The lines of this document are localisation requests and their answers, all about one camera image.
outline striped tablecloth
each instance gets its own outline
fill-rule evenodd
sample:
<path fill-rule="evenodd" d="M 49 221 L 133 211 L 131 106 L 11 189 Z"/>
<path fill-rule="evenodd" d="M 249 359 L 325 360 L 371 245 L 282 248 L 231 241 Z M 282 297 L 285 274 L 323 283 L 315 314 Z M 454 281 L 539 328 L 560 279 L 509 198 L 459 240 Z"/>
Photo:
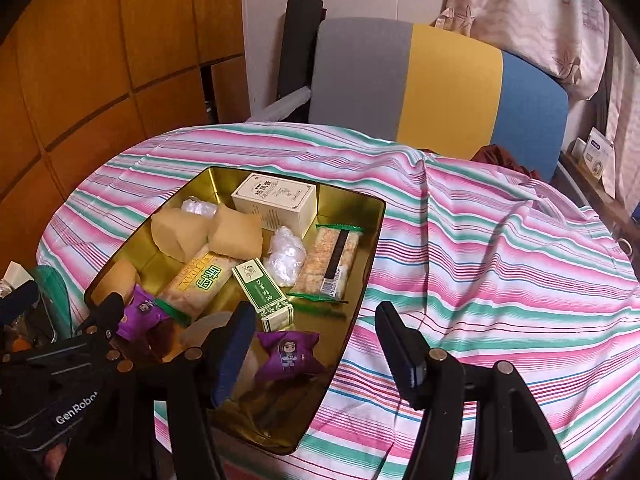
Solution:
<path fill-rule="evenodd" d="M 38 260 L 73 314 L 127 237 L 212 164 L 304 177 L 386 201 L 369 284 L 342 361 L 296 452 L 216 435 L 230 479 L 401 478 L 420 413 L 398 397 L 373 327 L 381 300 L 461 361 L 513 362 L 574 476 L 587 479 L 640 422 L 640 288 L 590 208 L 492 166 L 327 126 L 236 124 L 170 132 L 109 161 L 52 218 Z M 156 430 L 167 447 L 164 406 Z M 474 408 L 456 478 L 468 474 Z"/>

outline curtain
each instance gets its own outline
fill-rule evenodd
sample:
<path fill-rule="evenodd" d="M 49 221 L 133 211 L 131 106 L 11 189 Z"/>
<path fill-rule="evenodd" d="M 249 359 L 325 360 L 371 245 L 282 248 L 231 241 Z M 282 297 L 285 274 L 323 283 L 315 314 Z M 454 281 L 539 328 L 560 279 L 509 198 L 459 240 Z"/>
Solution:
<path fill-rule="evenodd" d="M 602 183 L 631 214 L 640 202 L 640 64 L 615 23 L 611 49 L 606 136 L 613 142 L 615 158 L 605 167 Z"/>
<path fill-rule="evenodd" d="M 447 0 L 436 27 L 511 52 L 554 76 L 572 101 L 593 96 L 609 43 L 599 0 Z"/>

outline cabinet door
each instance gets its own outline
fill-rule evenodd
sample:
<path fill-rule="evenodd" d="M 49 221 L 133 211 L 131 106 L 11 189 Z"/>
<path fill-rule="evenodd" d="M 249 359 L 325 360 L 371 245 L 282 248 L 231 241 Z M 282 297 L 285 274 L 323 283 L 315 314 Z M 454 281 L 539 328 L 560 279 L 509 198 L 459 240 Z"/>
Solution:
<path fill-rule="evenodd" d="M 40 160 L 0 202 L 0 269 L 14 260 L 29 269 L 47 223 L 63 199 Z"/>
<path fill-rule="evenodd" d="M 209 123 L 197 68 L 141 90 L 136 100 L 147 137 Z"/>
<path fill-rule="evenodd" d="M 50 153 L 53 169 L 69 195 L 105 162 L 145 140 L 132 99 L 102 112 Z"/>
<path fill-rule="evenodd" d="M 22 99 L 13 33 L 0 45 L 0 146 L 2 196 L 20 172 L 40 156 Z"/>
<path fill-rule="evenodd" d="M 242 123 L 249 118 L 249 93 L 244 57 L 211 66 L 216 110 L 220 123 Z"/>
<path fill-rule="evenodd" d="M 244 50 L 242 0 L 194 0 L 200 62 Z"/>
<path fill-rule="evenodd" d="M 121 0 L 134 88 L 198 63 L 192 0 Z"/>
<path fill-rule="evenodd" d="M 16 36 L 27 110 L 44 146 L 127 93 L 118 0 L 32 0 Z"/>

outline bolt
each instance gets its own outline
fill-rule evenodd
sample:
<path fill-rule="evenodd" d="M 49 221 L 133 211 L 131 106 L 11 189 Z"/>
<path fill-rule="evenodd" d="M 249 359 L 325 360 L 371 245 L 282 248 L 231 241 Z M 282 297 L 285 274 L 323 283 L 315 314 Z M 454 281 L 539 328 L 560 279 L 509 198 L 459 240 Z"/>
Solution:
<path fill-rule="evenodd" d="M 432 348 L 429 350 L 429 357 L 434 361 L 444 361 L 447 358 L 447 352 L 442 348 Z"/>
<path fill-rule="evenodd" d="M 107 352 L 108 361 L 115 361 L 119 357 L 120 357 L 120 352 L 118 352 L 115 348 Z"/>
<path fill-rule="evenodd" d="M 119 372 L 125 374 L 133 370 L 133 362 L 125 359 L 124 361 L 120 361 L 118 366 L 116 367 Z"/>
<path fill-rule="evenodd" d="M 184 358 L 187 361 L 197 361 L 202 357 L 202 348 L 199 346 L 192 346 L 184 351 Z"/>
<path fill-rule="evenodd" d="M 513 365 L 508 361 L 500 361 L 498 363 L 498 370 L 505 375 L 509 375 L 513 372 Z"/>

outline purple snack packet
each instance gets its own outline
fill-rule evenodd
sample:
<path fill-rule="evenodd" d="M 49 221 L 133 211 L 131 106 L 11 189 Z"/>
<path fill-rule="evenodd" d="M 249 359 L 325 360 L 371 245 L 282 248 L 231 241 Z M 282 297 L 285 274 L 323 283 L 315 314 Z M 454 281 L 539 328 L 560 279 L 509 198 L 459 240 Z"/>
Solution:
<path fill-rule="evenodd" d="M 130 303 L 124 309 L 124 316 L 118 324 L 118 335 L 129 342 L 145 336 L 161 321 L 170 319 L 164 310 L 154 303 L 154 297 L 144 288 L 136 285 Z"/>
<path fill-rule="evenodd" d="M 255 375 L 257 383 L 277 381 L 298 374 L 318 375 L 324 367 L 314 357 L 313 348 L 320 339 L 315 332 L 260 332 L 262 347 L 270 354 Z"/>

